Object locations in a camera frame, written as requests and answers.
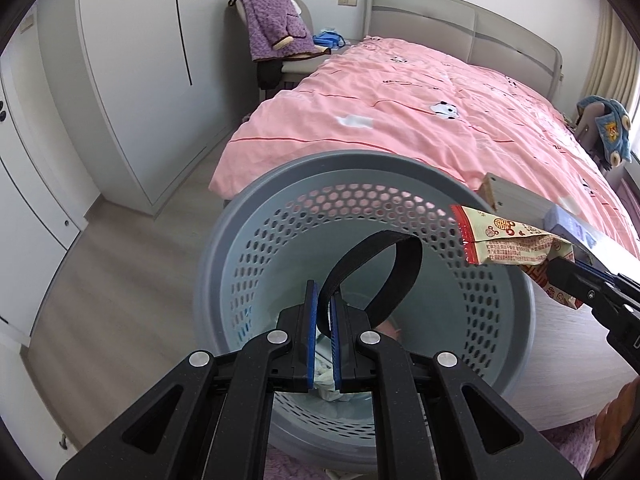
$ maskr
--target food package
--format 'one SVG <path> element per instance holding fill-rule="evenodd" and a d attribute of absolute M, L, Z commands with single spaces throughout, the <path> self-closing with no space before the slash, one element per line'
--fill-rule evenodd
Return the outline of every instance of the food package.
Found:
<path fill-rule="evenodd" d="M 551 285 L 546 277 L 548 261 L 574 261 L 574 248 L 557 235 L 484 211 L 455 205 L 452 210 L 470 264 L 518 265 L 550 298 L 571 308 L 582 302 Z"/>

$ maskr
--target upholstered headboard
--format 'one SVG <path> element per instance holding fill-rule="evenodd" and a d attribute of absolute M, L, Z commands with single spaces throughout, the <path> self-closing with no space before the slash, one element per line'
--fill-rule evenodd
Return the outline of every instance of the upholstered headboard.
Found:
<path fill-rule="evenodd" d="M 463 0 L 366 0 L 364 36 L 423 44 L 497 70 L 551 100 L 558 49 L 526 28 Z"/>

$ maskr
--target pink duvet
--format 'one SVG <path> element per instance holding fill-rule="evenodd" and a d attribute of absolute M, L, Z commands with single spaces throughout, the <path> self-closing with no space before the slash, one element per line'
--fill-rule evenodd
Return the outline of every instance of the pink duvet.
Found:
<path fill-rule="evenodd" d="M 414 158 L 471 189 L 495 173 L 640 254 L 620 200 L 545 98 L 402 40 L 367 38 L 263 102 L 229 141 L 209 189 L 231 199 L 285 162 L 353 149 Z"/>

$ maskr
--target electrical outlet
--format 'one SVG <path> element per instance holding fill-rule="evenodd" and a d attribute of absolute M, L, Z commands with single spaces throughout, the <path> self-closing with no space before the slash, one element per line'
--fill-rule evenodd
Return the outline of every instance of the electrical outlet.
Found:
<path fill-rule="evenodd" d="M 356 7 L 358 5 L 358 0 L 338 0 L 338 5 Z"/>

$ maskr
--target gray plastic basket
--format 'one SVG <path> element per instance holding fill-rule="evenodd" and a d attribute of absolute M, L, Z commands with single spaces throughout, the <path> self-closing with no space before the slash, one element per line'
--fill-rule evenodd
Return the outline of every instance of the gray plastic basket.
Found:
<path fill-rule="evenodd" d="M 205 248 L 194 300 L 199 345 L 214 354 L 240 349 L 303 301 L 306 280 L 324 282 L 356 243 L 394 229 L 425 245 L 418 280 L 392 316 L 403 346 L 452 351 L 505 395 L 533 339 L 530 281 L 517 267 L 466 263 L 453 204 L 488 210 L 441 171 L 379 152 L 321 153 L 265 174 L 232 200 Z M 352 274 L 342 286 L 347 302 L 366 306 L 393 260 L 385 251 Z M 270 443 L 326 468 L 372 471 L 370 399 L 276 394 Z"/>

